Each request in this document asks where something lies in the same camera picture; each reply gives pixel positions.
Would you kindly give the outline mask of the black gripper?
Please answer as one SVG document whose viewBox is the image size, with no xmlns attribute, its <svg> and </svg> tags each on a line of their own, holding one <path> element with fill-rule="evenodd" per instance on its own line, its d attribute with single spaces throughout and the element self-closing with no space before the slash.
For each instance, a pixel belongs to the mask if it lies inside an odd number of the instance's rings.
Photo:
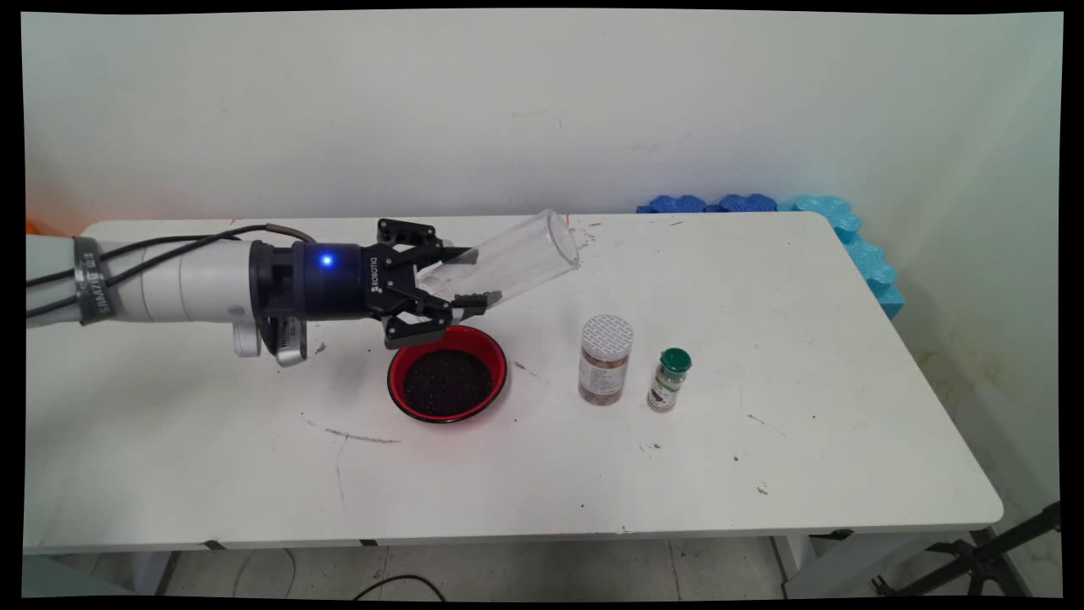
<svg viewBox="0 0 1084 610">
<path fill-rule="evenodd" d="M 475 265 L 478 258 L 477 248 L 452 246 L 439 238 L 433 225 L 396 219 L 379 220 L 377 244 L 371 247 L 305 241 L 272 247 L 256 241 L 249 247 L 251 308 L 256 320 L 384 317 L 388 350 L 440 342 L 462 320 L 495 308 L 503 293 L 450 293 L 446 286 L 433 293 L 425 286 L 398 288 L 388 282 L 390 268 Z"/>
</svg>

